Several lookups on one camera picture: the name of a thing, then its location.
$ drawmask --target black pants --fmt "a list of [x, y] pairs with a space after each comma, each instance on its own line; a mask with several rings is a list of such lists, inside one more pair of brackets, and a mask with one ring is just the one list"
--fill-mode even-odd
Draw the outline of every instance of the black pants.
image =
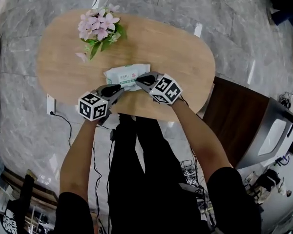
[[6, 206], [5, 214], [7, 214], [7, 211], [10, 210], [12, 214], [14, 215], [14, 218], [11, 218], [16, 222], [18, 233], [27, 233], [24, 230], [24, 224], [25, 224], [25, 216], [28, 212], [29, 206], [30, 206], [30, 200], [33, 192], [33, 185], [34, 185], [34, 179], [26, 175], [23, 186], [21, 188], [21, 194], [20, 198], [17, 200], [9, 200], [8, 204]]
[[272, 14], [272, 20], [276, 25], [289, 20], [293, 25], [293, 0], [271, 0], [272, 7], [279, 10]]
[[[144, 173], [135, 151], [138, 136]], [[194, 195], [157, 120], [120, 116], [109, 174], [109, 208], [116, 233], [197, 233], [201, 224]]]

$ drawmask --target wooden table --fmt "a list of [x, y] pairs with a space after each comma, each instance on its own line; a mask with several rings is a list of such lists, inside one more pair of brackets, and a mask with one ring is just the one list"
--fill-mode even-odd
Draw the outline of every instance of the wooden table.
[[[193, 111], [203, 107], [215, 75], [213, 54], [203, 40], [161, 22], [119, 13], [128, 39], [119, 39], [83, 63], [75, 52], [84, 51], [85, 43], [79, 39], [77, 27], [80, 15], [85, 12], [71, 10], [62, 14], [43, 33], [38, 78], [46, 93], [60, 102], [75, 105], [84, 92], [106, 84], [103, 72], [108, 69], [149, 63], [151, 71], [167, 73], [179, 83]], [[177, 121], [171, 107], [153, 102], [142, 90], [125, 92], [112, 111]]]

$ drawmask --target power outlet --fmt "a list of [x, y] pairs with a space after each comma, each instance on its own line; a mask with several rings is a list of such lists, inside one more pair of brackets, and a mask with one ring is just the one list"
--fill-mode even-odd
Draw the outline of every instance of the power outlet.
[[50, 115], [50, 112], [55, 113], [55, 99], [48, 94], [47, 95], [47, 114]]

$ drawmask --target black shirt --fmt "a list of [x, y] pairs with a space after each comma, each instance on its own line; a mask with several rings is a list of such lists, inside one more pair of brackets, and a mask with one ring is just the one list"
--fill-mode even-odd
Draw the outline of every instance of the black shirt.
[[[258, 207], [253, 198], [247, 195], [242, 178], [234, 168], [218, 169], [210, 177], [207, 187], [214, 208], [216, 225], [224, 234], [261, 233]], [[84, 199], [74, 193], [60, 195], [56, 218], [55, 233], [94, 233], [89, 206]], [[128, 223], [124, 223], [123, 233], [126, 232], [126, 225]], [[197, 233], [206, 232], [200, 230], [198, 225]]]

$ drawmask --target floor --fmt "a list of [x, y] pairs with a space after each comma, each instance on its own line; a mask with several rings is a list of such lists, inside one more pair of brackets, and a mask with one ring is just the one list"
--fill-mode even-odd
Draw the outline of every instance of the floor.
[[[270, 26], [268, 0], [98, 0], [120, 5], [122, 12], [162, 21], [190, 33], [202, 25], [201, 38], [216, 60], [216, 75], [266, 96], [293, 92], [293, 29], [286, 22]], [[36, 76], [39, 41], [52, 19], [65, 11], [89, 8], [93, 0], [0, 0], [0, 155], [5, 165], [24, 176], [31, 169], [45, 187], [59, 192], [59, 169], [68, 151], [68, 124], [46, 114], [46, 94]], [[73, 107], [57, 103], [56, 111], [72, 125], [72, 141], [83, 119]], [[106, 127], [116, 127], [112, 115]], [[188, 142], [176, 122], [160, 125], [180, 160], [191, 159]], [[99, 186], [102, 214], [106, 214], [109, 130], [95, 134], [96, 159], [103, 174]], [[139, 156], [141, 148], [137, 147]], [[95, 208], [91, 169], [89, 204]]]

